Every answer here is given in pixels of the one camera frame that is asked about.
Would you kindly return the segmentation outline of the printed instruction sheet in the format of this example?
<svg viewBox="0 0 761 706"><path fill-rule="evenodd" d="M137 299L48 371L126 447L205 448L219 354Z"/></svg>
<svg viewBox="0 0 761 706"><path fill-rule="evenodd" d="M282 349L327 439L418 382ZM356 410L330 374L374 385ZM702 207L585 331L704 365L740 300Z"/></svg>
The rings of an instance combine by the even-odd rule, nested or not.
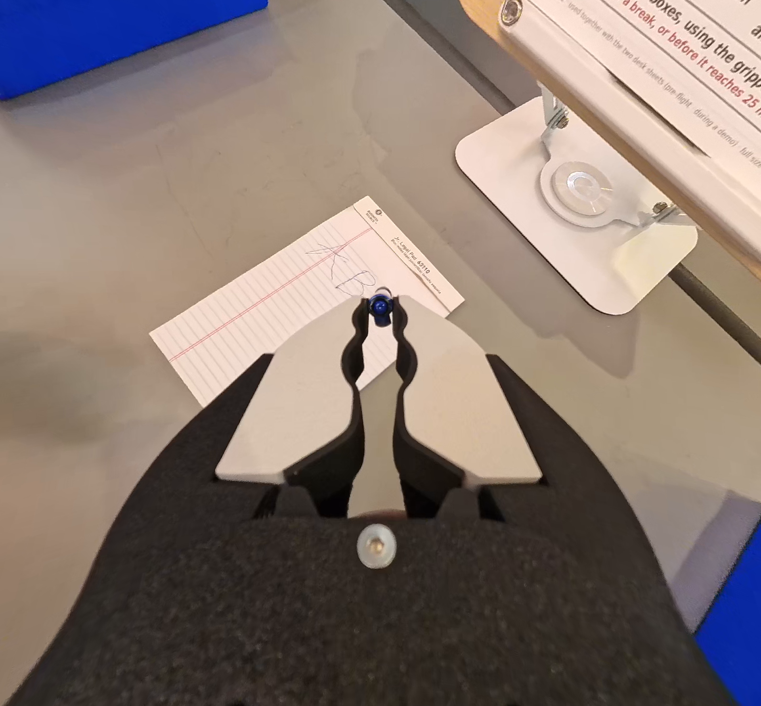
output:
<svg viewBox="0 0 761 706"><path fill-rule="evenodd" d="M759 181L759 0L528 0L709 157Z"/></svg>

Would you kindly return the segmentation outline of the blue plastic bin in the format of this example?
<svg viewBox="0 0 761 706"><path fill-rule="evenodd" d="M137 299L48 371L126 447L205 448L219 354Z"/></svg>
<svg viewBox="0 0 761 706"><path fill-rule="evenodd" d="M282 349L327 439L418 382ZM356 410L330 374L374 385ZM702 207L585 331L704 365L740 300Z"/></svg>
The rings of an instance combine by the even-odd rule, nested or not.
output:
<svg viewBox="0 0 761 706"><path fill-rule="evenodd" d="M741 705L760 704L760 525L696 631L702 653Z"/></svg>
<svg viewBox="0 0 761 706"><path fill-rule="evenodd" d="M267 7L269 0L1 0L1 98Z"/></svg>

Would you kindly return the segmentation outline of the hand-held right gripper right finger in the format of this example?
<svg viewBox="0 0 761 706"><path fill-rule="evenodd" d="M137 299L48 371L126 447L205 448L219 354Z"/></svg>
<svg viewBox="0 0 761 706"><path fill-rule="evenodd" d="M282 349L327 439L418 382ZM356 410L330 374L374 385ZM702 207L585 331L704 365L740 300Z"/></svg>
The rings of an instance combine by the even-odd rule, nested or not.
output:
<svg viewBox="0 0 761 706"><path fill-rule="evenodd" d="M394 302L394 463L434 506L458 488L536 484L542 472L492 360L464 331L408 295Z"/></svg>

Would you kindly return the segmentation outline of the white lined notepad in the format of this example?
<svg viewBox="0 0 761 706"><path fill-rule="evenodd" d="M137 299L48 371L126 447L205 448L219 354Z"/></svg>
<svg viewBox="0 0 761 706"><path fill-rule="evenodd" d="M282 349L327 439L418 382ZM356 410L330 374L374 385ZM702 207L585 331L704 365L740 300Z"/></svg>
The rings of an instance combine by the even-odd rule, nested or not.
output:
<svg viewBox="0 0 761 706"><path fill-rule="evenodd" d="M205 407L319 316L380 289L389 297L411 296L442 317L464 302L367 196L149 335Z"/></svg>

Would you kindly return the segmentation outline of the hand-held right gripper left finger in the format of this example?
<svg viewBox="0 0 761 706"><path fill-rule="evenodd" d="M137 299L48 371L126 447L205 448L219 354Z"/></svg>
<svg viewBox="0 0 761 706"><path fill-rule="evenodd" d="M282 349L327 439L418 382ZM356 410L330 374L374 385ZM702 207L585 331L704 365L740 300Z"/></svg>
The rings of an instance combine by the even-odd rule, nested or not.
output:
<svg viewBox="0 0 761 706"><path fill-rule="evenodd" d="M365 455L357 380L367 333L367 300L351 297L285 341L217 464L217 478L301 486L317 503L349 492Z"/></svg>

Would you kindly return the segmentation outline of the blue retractable pen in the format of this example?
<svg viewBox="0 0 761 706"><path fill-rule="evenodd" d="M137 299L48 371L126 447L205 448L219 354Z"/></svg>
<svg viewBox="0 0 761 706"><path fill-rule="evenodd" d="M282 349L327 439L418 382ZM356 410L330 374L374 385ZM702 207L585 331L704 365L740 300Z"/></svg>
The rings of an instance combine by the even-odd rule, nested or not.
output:
<svg viewBox="0 0 761 706"><path fill-rule="evenodd" d="M392 325L394 297L387 287L379 287L367 300L368 315L377 328L387 328Z"/></svg>

